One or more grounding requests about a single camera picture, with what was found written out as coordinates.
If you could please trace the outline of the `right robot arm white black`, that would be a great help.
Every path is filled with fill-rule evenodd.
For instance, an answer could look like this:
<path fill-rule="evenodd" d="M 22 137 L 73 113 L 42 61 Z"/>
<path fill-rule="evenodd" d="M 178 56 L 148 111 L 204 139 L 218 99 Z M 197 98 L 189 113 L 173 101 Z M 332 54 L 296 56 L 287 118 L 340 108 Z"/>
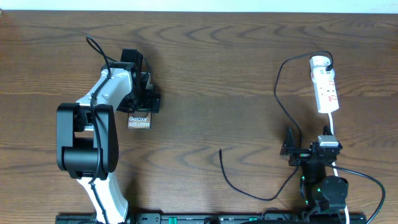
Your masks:
<path fill-rule="evenodd" d="M 308 202 L 310 210 L 317 213 L 340 212 L 346 207 L 348 181 L 342 177 L 326 174 L 326 166 L 336 161 L 342 145 L 329 127 L 306 149 L 295 145 L 294 135 L 287 128 L 280 155 L 289 156 L 289 165 L 302 169 L 300 193 Z"/>

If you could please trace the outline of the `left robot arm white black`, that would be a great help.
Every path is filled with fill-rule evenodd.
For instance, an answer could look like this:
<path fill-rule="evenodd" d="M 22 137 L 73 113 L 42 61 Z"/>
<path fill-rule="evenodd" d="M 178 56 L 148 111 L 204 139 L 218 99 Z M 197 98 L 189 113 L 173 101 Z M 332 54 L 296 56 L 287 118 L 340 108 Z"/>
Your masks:
<path fill-rule="evenodd" d="M 58 215 L 56 223 L 129 223 L 129 203 L 114 171 L 119 143 L 114 114 L 158 113 L 160 94 L 149 72 L 133 62 L 103 68 L 98 82 L 74 103 L 57 108 L 56 160 L 86 190 L 96 212 Z"/>

